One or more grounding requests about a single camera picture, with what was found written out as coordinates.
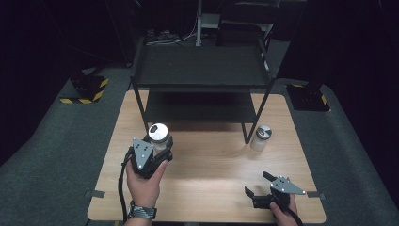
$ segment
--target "wooden table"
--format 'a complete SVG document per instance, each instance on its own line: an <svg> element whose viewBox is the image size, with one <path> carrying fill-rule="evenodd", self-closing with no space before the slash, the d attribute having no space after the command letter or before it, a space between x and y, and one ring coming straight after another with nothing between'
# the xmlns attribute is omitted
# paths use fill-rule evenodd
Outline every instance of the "wooden table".
<svg viewBox="0 0 399 226"><path fill-rule="evenodd" d="M140 91L143 105L148 92ZM255 107L263 95L252 94ZM305 191L316 191L308 163L283 96L270 95L259 120L273 131L262 152L253 151L242 140L240 124L168 124L173 135L173 160L161 181L156 204L157 221L180 222L274 222L269 210L254 209L244 187L255 195L270 193L270 182L262 172L288 176ZM126 93L111 137L96 190L88 209L92 220L121 220L117 184L120 163L134 137L145 129L132 91ZM131 196L124 183L124 197ZM319 198L296 195L298 214L305 223L322 223L326 215Z"/></svg>

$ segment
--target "wristwatch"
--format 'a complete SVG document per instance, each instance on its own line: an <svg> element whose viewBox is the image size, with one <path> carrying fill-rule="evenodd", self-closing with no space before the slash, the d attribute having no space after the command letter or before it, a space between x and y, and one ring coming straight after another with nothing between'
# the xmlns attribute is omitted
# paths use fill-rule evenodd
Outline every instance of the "wristwatch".
<svg viewBox="0 0 399 226"><path fill-rule="evenodd" d="M146 208L142 206L135 205L133 200L130 201L129 218L147 218L155 219L156 208Z"/></svg>

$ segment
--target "hand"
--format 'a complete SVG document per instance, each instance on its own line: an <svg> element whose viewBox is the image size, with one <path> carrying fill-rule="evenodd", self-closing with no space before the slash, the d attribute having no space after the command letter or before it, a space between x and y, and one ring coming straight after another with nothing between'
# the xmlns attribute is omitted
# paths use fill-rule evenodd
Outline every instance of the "hand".
<svg viewBox="0 0 399 226"><path fill-rule="evenodd" d="M132 162L127 162L127 186L136 205L146 208L155 207L156 200L159 197L159 183L161 182L162 175L164 175L167 164L167 161L162 162L150 179L143 179L133 171Z"/></svg>
<svg viewBox="0 0 399 226"><path fill-rule="evenodd" d="M297 214L294 194L290 194L290 204L288 205L288 208L290 208L294 213ZM276 205L274 202L270 203L270 210L276 216L277 225L279 225L279 226L297 226L293 217L287 213L283 213L279 209L279 206Z"/></svg>

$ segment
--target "yellow and black tape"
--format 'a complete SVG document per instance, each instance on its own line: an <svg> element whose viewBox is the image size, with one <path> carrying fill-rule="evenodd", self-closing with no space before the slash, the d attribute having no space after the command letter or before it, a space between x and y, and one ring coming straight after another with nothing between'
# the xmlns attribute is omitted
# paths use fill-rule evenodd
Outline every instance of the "yellow and black tape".
<svg viewBox="0 0 399 226"><path fill-rule="evenodd" d="M293 85L293 86L294 86L294 87L299 87L299 88L305 88L305 87L302 86L302 85ZM327 98L326 98L326 96L322 94L321 99L322 99L323 104L326 105L326 104L327 104Z"/></svg>
<svg viewBox="0 0 399 226"><path fill-rule="evenodd" d="M96 103L103 96L104 89L106 84L108 84L108 78L105 78L103 82L100 84L98 90L96 91L94 97L92 99L89 98L77 98L77 97L60 97L59 101L64 104L92 104Z"/></svg>

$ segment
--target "black metal shelf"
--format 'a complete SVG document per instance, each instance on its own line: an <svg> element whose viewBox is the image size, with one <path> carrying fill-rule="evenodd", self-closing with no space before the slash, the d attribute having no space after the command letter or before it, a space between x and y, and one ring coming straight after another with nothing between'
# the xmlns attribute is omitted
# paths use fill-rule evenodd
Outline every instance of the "black metal shelf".
<svg viewBox="0 0 399 226"><path fill-rule="evenodd" d="M131 84L146 130L149 122L241 123L249 143L275 78L258 47L153 47L140 39ZM139 89L149 89L144 109ZM249 89L265 89L255 111ZM249 133L245 123L251 123Z"/></svg>
<svg viewBox="0 0 399 226"><path fill-rule="evenodd" d="M248 92L150 91L148 122L203 121L253 123L256 117Z"/></svg>

